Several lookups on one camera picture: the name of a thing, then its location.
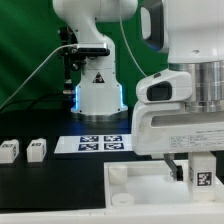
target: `white box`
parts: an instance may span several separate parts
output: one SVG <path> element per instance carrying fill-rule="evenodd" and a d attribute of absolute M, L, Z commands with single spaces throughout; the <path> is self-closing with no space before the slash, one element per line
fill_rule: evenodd
<path fill-rule="evenodd" d="M 26 149 L 27 160 L 29 163 L 42 162 L 46 152 L 47 147 L 45 139 L 39 138 L 37 140 L 32 140 Z"/>
<path fill-rule="evenodd" d="M 4 141 L 0 146 L 0 164 L 13 163 L 19 154 L 19 141 Z"/>
<path fill-rule="evenodd" d="M 211 152 L 189 153 L 189 191 L 194 201 L 215 199 L 216 158 Z"/>

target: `black table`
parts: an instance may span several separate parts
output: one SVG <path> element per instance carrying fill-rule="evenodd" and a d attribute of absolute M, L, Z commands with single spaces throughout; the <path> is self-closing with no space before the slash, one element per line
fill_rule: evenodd
<path fill-rule="evenodd" d="M 18 139 L 12 165 L 0 165 L 0 213 L 104 208 L 104 162 L 146 160 L 134 152 L 54 154 L 60 136 L 128 134 L 129 119 L 109 123 L 75 121 L 61 110 L 10 111 L 0 115 L 0 143 Z M 42 163 L 28 163 L 32 139 L 47 140 Z"/>

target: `sticker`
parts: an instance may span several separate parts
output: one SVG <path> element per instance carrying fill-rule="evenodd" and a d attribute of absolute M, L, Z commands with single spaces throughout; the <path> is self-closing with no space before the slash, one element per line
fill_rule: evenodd
<path fill-rule="evenodd" d="M 197 173 L 198 186 L 212 186 L 212 172 Z"/>
<path fill-rule="evenodd" d="M 105 83 L 102 75 L 99 72 L 97 73 L 95 79 L 93 80 L 93 83 Z"/>
<path fill-rule="evenodd" d="M 98 149 L 99 149 L 98 144 L 80 144 L 78 151 L 94 151 Z"/>
<path fill-rule="evenodd" d="M 122 142 L 121 135 L 114 135 L 114 136 L 104 136 L 105 142 Z"/>
<path fill-rule="evenodd" d="M 12 147 L 13 146 L 13 144 L 4 144 L 3 146 L 2 146 L 2 148 L 9 148 L 9 147 Z"/>
<path fill-rule="evenodd" d="M 190 180 L 194 183 L 194 170 L 190 167 Z"/>
<path fill-rule="evenodd" d="M 171 148 L 202 148 L 202 147 L 223 147 L 224 133 L 215 131 L 204 134 L 171 136 L 169 138 Z"/>
<path fill-rule="evenodd" d="M 16 147 L 15 146 L 13 148 L 13 155 L 14 155 L 14 157 L 16 156 Z"/>
<path fill-rule="evenodd" d="M 80 142 L 98 142 L 99 136 L 82 136 Z"/>
<path fill-rule="evenodd" d="M 105 143 L 104 150 L 121 150 L 124 149 L 123 143 Z"/>
<path fill-rule="evenodd" d="M 31 146 L 41 146 L 41 143 L 33 143 Z"/>

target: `yellow warning triangle sticker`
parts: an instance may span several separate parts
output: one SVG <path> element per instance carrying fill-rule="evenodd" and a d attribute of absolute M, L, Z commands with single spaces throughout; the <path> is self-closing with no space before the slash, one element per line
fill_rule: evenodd
<path fill-rule="evenodd" d="M 93 83 L 105 83 L 102 75 L 99 72 L 97 73 L 95 79 L 93 80 Z"/>

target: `black cable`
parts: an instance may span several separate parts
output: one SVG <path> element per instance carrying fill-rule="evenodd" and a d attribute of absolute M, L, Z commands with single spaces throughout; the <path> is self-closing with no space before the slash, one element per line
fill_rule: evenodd
<path fill-rule="evenodd" d="M 63 95 L 63 92 L 54 92 L 54 93 L 50 93 L 50 94 L 46 94 L 44 96 L 39 97 L 38 99 L 34 100 L 27 108 L 26 110 L 30 110 L 32 109 L 32 107 L 34 107 L 36 104 L 38 104 L 39 102 L 43 101 L 44 99 L 47 99 L 49 97 L 52 96 L 60 96 Z"/>
<path fill-rule="evenodd" d="M 32 102 L 32 103 L 28 106 L 28 108 L 32 108 L 35 104 L 39 103 L 40 101 L 43 101 L 44 99 L 46 99 L 46 98 L 48 98 L 48 97 L 56 96 L 56 95 L 63 95 L 63 93 L 62 93 L 62 92 L 55 92 L 55 93 L 46 94 L 46 95 L 41 96 L 41 97 L 39 97 L 38 99 L 35 99 L 35 100 L 30 99 L 30 100 L 18 100 L 18 101 L 10 102 L 10 103 L 6 104 L 4 107 L 1 108 L 1 110 L 0 110 L 0 114 L 1 114 L 7 107 L 9 107 L 9 106 L 11 106 L 11 105 L 14 105 L 14 104 L 20 104 L 20 103 L 30 103 L 30 102 Z"/>
<path fill-rule="evenodd" d="M 1 108 L 0 114 L 5 110 L 7 107 L 13 105 L 13 104 L 18 104 L 18 103 L 27 103 L 27 102 L 33 102 L 34 100 L 18 100 L 18 101 L 13 101 L 11 103 L 6 104 L 4 107 Z"/>

